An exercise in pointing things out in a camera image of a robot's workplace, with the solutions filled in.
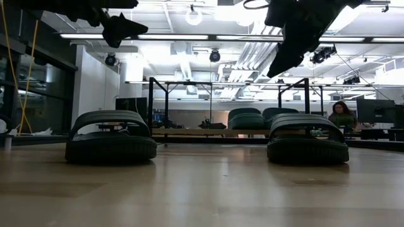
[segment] wooden floor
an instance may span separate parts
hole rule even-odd
[[[404,153],[292,167],[263,146],[170,144],[147,165],[75,166],[63,149],[1,153],[0,226],[404,226]]]

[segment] woman's dark hair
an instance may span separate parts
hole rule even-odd
[[[349,114],[349,115],[353,115],[353,113],[351,112],[351,110],[348,108],[347,104],[345,104],[345,102],[343,102],[343,101],[338,101],[338,102],[336,102],[336,103],[333,105],[333,114],[336,114],[335,107],[336,107],[337,105],[340,105],[340,106],[342,107],[343,113]]]

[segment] computer monitor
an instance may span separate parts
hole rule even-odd
[[[404,129],[404,105],[396,105],[396,128]]]
[[[365,123],[396,123],[393,100],[356,100],[358,121]]]
[[[140,114],[141,118],[147,119],[147,98],[117,98],[116,110],[130,110]]]

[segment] yellow cable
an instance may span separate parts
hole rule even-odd
[[[38,23],[39,23],[39,20],[37,20],[37,22],[35,23],[35,31],[33,32],[33,43],[32,43],[32,51],[31,51],[30,70],[28,71],[27,86],[25,87],[25,97],[24,97],[24,106],[23,106],[23,117],[21,118],[21,126],[20,126],[20,130],[18,131],[18,135],[21,134],[21,130],[22,130],[23,126],[24,126],[25,107],[27,106],[28,87],[30,86],[30,78],[31,78],[32,64],[33,64],[33,53],[35,52],[35,43],[36,43],[36,41],[37,41]]]
[[[7,43],[7,49],[8,49],[8,57],[9,57],[9,60],[10,60],[10,65],[11,65],[11,72],[12,72],[13,78],[14,78],[14,86],[15,86],[15,89],[16,89],[16,91],[17,91],[17,93],[18,93],[17,78],[16,78],[16,76],[15,76],[13,60],[12,60],[12,58],[11,58],[11,49],[10,49],[10,43],[9,43],[9,40],[8,40],[6,14],[5,14],[5,12],[4,12],[4,3],[3,3],[3,1],[1,1],[1,11],[2,11],[2,13],[3,13],[4,33],[5,33],[5,35],[6,35],[6,43]],[[20,101],[21,108],[23,108],[23,103],[22,103],[22,101],[21,101],[21,97],[19,97],[18,99],[19,99],[19,101]],[[24,117],[22,117],[21,119],[25,119],[25,121],[27,122],[28,128],[30,129],[30,132],[32,133],[31,125],[30,125],[30,123],[29,123],[27,117],[24,116]]]

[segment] woman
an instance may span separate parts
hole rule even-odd
[[[336,102],[333,105],[333,113],[328,117],[332,123],[337,127],[345,126],[350,128],[356,128],[358,120],[356,116],[349,110],[347,104],[343,101]]]

